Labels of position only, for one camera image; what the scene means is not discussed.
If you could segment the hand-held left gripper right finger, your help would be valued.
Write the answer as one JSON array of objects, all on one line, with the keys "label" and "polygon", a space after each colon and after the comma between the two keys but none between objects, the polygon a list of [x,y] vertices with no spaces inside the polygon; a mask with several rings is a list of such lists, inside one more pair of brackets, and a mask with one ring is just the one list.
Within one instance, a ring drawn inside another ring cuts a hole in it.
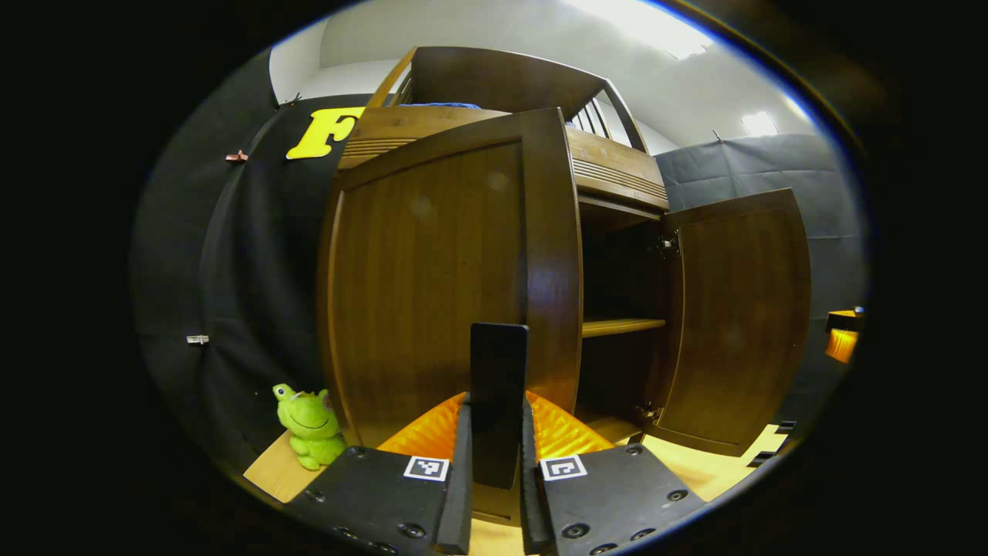
[{"label": "hand-held left gripper right finger", "polygon": [[534,556],[645,556],[705,506],[648,447],[615,446],[540,395],[523,396],[523,546]]}]

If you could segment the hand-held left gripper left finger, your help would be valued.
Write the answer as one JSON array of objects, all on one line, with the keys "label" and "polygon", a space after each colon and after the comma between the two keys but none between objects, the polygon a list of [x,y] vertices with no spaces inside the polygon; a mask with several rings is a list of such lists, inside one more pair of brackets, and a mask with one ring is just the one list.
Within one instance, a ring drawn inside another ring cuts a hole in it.
[{"label": "hand-held left gripper left finger", "polygon": [[466,556],[471,401],[458,394],[421,415],[403,452],[349,446],[283,509],[328,536],[328,556]]}]

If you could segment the wooden shoe cabinet door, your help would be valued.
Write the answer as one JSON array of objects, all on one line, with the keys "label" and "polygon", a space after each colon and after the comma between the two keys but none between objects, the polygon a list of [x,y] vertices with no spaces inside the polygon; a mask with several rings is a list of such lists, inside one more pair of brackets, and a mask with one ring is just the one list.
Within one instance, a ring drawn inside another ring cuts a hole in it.
[{"label": "wooden shoe cabinet door", "polygon": [[319,246],[326,387],[353,446],[469,388],[476,321],[530,330],[526,387],[571,411],[581,225],[557,108],[463,124],[333,181]]},{"label": "wooden shoe cabinet door", "polygon": [[783,404],[811,306],[808,241],[790,188],[670,212],[681,256],[663,258],[666,345],[645,433],[741,456]]}]

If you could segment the black door handle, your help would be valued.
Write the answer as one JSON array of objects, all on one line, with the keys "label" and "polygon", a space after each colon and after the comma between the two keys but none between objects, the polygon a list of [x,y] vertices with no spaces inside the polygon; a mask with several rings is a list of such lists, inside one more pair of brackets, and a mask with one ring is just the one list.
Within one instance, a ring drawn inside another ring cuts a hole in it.
[{"label": "black door handle", "polygon": [[480,485],[511,490],[516,482],[529,336],[523,324],[477,321],[470,328],[472,477]]}]

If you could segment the wooden double-door shoe cabinet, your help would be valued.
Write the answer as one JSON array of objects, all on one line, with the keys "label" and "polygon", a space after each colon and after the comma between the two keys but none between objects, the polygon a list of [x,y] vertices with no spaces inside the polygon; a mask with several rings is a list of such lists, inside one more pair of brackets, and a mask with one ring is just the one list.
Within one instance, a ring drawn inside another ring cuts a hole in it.
[{"label": "wooden double-door shoe cabinet", "polygon": [[[413,47],[368,101],[366,109],[448,106],[501,110],[560,110],[563,122],[625,147],[647,151],[613,83],[579,68],[526,54],[461,46]],[[577,189],[582,247],[583,322],[662,319],[667,286],[656,242],[670,212],[649,212]],[[667,331],[583,338],[574,408],[624,420],[645,434],[633,412],[653,404]]]}]

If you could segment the green frog plush toy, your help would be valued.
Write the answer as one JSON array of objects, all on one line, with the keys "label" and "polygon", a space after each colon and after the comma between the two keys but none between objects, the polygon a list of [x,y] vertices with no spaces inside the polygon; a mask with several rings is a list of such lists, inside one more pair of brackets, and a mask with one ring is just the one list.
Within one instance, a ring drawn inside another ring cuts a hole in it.
[{"label": "green frog plush toy", "polygon": [[278,420],[289,432],[289,446],[303,468],[319,471],[348,447],[327,388],[317,393],[297,392],[282,383],[272,387],[272,393]]}]

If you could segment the wooden inner shelf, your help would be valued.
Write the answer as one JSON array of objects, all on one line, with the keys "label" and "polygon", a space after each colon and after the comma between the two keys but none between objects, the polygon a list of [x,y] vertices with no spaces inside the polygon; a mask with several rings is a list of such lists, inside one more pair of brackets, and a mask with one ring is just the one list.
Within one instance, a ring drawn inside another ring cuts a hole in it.
[{"label": "wooden inner shelf", "polygon": [[581,335],[583,338],[608,337],[608,335],[628,334],[628,332],[657,330],[657,328],[664,327],[665,324],[666,320],[638,319],[638,317],[586,320],[582,323]]}]

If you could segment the wooden drawer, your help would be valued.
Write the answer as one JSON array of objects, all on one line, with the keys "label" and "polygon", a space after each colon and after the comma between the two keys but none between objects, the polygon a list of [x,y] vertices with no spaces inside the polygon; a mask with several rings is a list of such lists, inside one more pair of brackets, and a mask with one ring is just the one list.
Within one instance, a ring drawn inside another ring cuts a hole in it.
[{"label": "wooden drawer", "polygon": [[[357,119],[350,132],[338,170],[355,168],[391,149],[440,131],[501,116],[501,110],[448,106],[370,108]],[[649,212],[669,210],[669,199],[654,158],[569,124],[565,124],[564,130],[578,191],[625,202]]]}]

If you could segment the long ceiling light panel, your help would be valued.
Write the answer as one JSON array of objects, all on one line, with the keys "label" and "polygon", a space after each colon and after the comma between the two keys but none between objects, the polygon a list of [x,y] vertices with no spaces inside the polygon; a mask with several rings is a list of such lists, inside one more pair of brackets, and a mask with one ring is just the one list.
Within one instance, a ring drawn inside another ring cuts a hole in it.
[{"label": "long ceiling light panel", "polygon": [[649,0],[564,0],[567,4],[614,25],[625,35],[647,43],[676,60],[707,52],[713,44],[704,32]]}]

